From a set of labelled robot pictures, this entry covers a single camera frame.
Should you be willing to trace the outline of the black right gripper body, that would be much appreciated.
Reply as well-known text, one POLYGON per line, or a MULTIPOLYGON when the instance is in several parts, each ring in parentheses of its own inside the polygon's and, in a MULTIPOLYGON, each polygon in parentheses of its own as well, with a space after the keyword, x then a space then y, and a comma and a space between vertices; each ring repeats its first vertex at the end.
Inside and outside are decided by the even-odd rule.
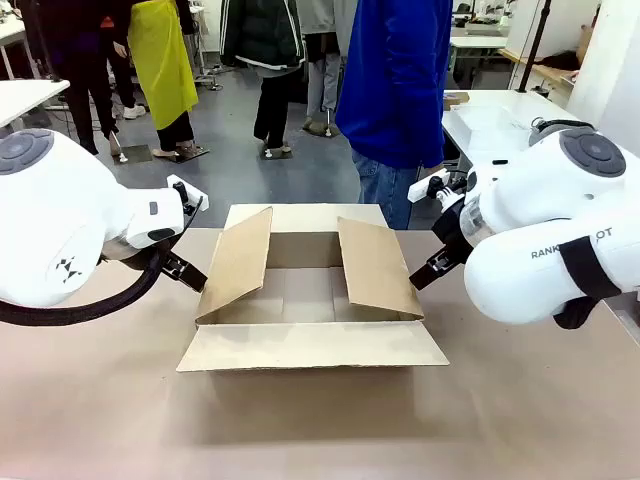
POLYGON ((432 227, 432 232, 443 244, 443 251, 447 256, 469 256, 473 251, 460 226, 463 207, 463 202, 454 203, 441 214, 432 227))

